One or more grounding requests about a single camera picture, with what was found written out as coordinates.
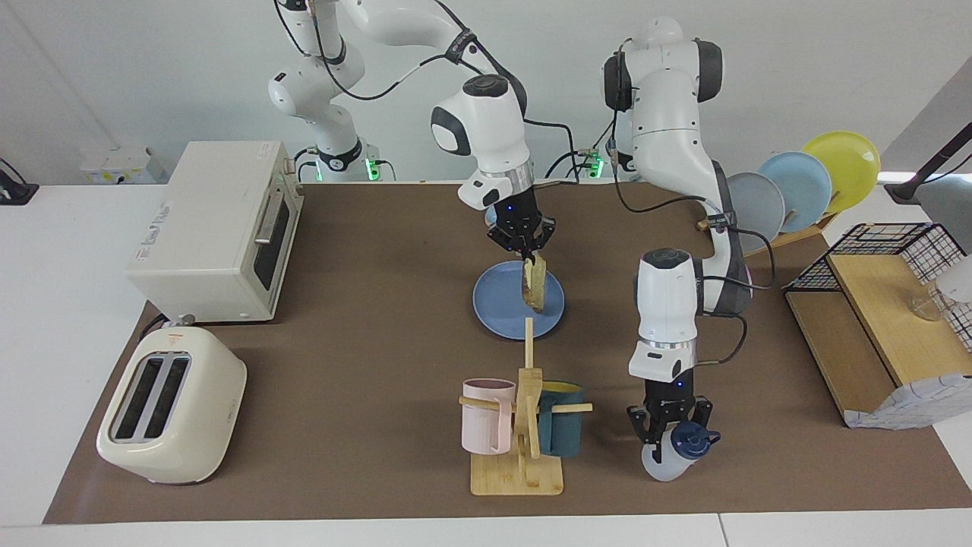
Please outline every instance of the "pink mug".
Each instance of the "pink mug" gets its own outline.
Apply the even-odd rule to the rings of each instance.
[[[474,378],[463,382],[463,395],[500,404],[498,411],[463,405],[463,448],[485,456],[509,452],[516,383],[498,378]]]

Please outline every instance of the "light blue plate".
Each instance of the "light blue plate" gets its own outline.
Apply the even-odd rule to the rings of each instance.
[[[532,317],[534,336],[539,337],[557,326],[564,314],[564,287],[553,273],[547,272],[543,313],[537,313],[523,303],[523,263],[500,262],[476,281],[472,309],[487,329],[511,340],[526,339],[524,320]]]
[[[758,169],[769,177],[783,194],[786,214],[781,232],[799,232],[810,228],[830,204],[830,173],[817,158],[804,152],[783,152],[770,158]]]

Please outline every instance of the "water bottle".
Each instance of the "water bottle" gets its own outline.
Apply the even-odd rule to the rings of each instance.
[[[642,448],[644,470],[656,481],[667,483],[677,479],[689,465],[705,456],[712,445],[721,438],[722,435],[718,431],[709,431],[694,421],[683,421],[662,435],[661,463],[652,457],[654,447],[644,445]]]

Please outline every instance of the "oven window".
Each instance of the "oven window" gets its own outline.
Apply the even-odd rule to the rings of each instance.
[[[277,226],[273,229],[270,243],[258,245],[257,260],[253,263],[253,271],[266,290],[270,290],[270,282],[273,281],[273,272],[277,268],[277,258],[280,256],[280,249],[284,245],[284,233],[287,231],[287,222],[290,219],[291,210],[287,202],[283,201],[280,203],[280,212],[277,213]]]

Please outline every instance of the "wooden base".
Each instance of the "wooden base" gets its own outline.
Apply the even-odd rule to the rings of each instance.
[[[528,449],[528,480],[526,469],[521,471],[520,456],[516,447],[499,456],[471,455],[469,491],[473,495],[557,495],[564,491],[564,471],[558,457],[532,459]]]

